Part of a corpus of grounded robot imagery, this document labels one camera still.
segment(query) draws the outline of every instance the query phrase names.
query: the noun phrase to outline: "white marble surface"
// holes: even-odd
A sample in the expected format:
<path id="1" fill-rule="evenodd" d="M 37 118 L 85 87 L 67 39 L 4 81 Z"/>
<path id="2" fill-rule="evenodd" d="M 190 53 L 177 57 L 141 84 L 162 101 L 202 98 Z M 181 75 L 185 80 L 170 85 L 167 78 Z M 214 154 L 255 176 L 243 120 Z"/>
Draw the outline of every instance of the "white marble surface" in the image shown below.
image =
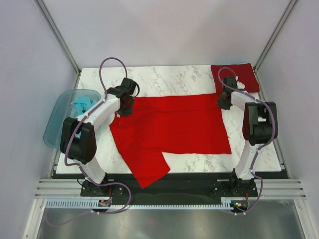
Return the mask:
<path id="1" fill-rule="evenodd" d="M 121 67 L 103 68 L 102 77 L 106 88 L 120 85 L 124 77 Z M 128 77 L 136 81 L 141 88 L 140 96 L 183 96 L 215 92 L 210 66 L 158 66 L 128 67 Z M 78 85 L 79 89 L 92 89 L 103 95 L 98 68 L 83 69 Z M 244 148 L 242 135 L 244 113 L 237 107 L 222 111 L 232 154 L 172 154 L 163 153 L 170 167 L 170 173 L 182 172 L 229 172 L 237 165 Z M 130 170 L 118 153 L 108 119 L 96 133 L 96 157 L 107 173 L 130 173 Z M 268 145 L 261 154 L 257 171 L 280 171 L 279 161 L 273 144 Z M 56 173 L 80 173 L 76 166 L 64 165 L 64 154 L 60 155 Z"/>

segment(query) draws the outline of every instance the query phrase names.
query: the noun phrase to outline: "red fabric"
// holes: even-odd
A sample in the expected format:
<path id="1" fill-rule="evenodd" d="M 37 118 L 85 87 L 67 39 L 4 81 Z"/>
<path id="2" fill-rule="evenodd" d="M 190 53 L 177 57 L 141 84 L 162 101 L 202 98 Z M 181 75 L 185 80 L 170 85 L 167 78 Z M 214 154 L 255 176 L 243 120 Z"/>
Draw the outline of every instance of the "red fabric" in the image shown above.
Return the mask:
<path id="1" fill-rule="evenodd" d="M 211 65 L 211 73 L 213 74 L 215 86 L 216 86 L 216 93 L 221 95 L 223 92 L 223 86 L 219 82 L 218 79 L 218 71 L 222 67 L 229 67 L 232 69 L 236 75 L 238 76 L 238 80 L 245 85 L 245 90 L 249 93 L 257 93 L 259 92 L 259 84 L 256 80 L 253 67 L 250 63 L 241 64 L 241 65 L 228 65 L 228 66 L 215 66 Z M 233 76 L 233 73 L 227 69 L 222 70 L 220 72 L 220 78 L 223 80 L 227 76 Z"/>
<path id="2" fill-rule="evenodd" d="M 116 117 L 116 147 L 142 188 L 169 172 L 162 152 L 231 154 L 217 94 L 136 98 L 133 115 Z"/>

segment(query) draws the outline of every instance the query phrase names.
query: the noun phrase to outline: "folded red cloth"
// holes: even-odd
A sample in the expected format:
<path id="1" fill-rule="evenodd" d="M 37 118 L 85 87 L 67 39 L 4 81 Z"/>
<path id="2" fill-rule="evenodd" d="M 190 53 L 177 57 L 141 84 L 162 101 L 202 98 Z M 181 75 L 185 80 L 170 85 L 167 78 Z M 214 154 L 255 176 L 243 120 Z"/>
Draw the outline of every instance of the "folded red cloth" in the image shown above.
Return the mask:
<path id="1" fill-rule="evenodd" d="M 240 65 L 228 65 L 228 66 L 215 66 L 211 65 L 211 73 L 213 74 L 215 86 L 216 86 L 216 93 L 221 95 L 223 92 L 223 86 L 218 79 L 218 71 L 222 67 L 229 67 L 232 69 L 236 75 L 238 76 L 238 80 L 245 85 L 245 90 L 250 93 L 257 93 L 259 92 L 259 84 L 256 80 L 253 67 L 250 63 L 247 64 L 240 64 Z M 227 69 L 222 70 L 220 72 L 220 78 L 223 80 L 227 76 L 233 76 L 233 73 Z"/>
<path id="2" fill-rule="evenodd" d="M 115 117 L 116 147 L 142 188 L 170 168 L 162 152 L 231 154 L 217 94 L 139 97 L 133 115 Z"/>

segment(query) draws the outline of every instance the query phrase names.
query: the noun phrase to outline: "translucent blue tray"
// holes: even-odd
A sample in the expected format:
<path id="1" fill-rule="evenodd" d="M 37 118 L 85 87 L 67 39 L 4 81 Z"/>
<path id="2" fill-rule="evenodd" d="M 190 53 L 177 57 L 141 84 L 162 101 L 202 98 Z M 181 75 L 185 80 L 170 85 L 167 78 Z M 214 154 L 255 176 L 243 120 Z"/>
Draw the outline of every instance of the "translucent blue tray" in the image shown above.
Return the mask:
<path id="1" fill-rule="evenodd" d="M 78 97 L 88 97 L 91 102 L 101 99 L 101 95 L 97 91 L 85 89 L 69 90 L 60 95 L 43 135 L 44 143 L 47 146 L 52 148 L 60 147 L 63 121 L 67 117 L 75 118 L 78 116 L 74 106 L 74 101 Z"/>

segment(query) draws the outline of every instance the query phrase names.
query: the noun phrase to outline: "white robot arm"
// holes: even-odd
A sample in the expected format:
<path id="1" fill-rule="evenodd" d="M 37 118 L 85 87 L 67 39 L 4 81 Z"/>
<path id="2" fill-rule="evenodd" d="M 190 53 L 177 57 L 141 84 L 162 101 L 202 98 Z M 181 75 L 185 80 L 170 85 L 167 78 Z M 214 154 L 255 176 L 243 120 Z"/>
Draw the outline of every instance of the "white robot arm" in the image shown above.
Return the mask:
<path id="1" fill-rule="evenodd" d="M 237 90 L 236 77 L 226 77 L 223 79 L 223 83 L 229 87 L 223 87 L 223 93 L 217 104 L 224 110 L 229 110 L 234 105 L 244 112 L 243 136 L 246 140 L 244 150 L 239 163 L 231 174 L 229 188 L 227 185 L 222 186 L 235 195 L 236 192 L 249 191 L 255 187 L 255 169 L 260 158 L 258 150 L 271 140 L 273 127 L 275 127 L 274 138 L 278 135 L 277 109 L 274 102 L 262 104 L 243 92 L 234 91 Z"/>
<path id="2" fill-rule="evenodd" d="M 97 184 L 103 183 L 107 179 L 107 174 L 95 157 L 97 148 L 95 131 L 114 112 L 123 116 L 132 114 L 135 99 L 132 95 L 136 89 L 139 91 L 139 86 L 135 81 L 124 78 L 120 86 L 107 90 L 107 97 L 103 96 L 96 104 L 96 109 L 90 109 L 75 119 L 68 117 L 63 123 L 60 150 L 66 153 L 75 127 L 83 121 L 77 132 L 81 135 L 73 139 L 67 156 L 79 164 L 85 174 Z"/>

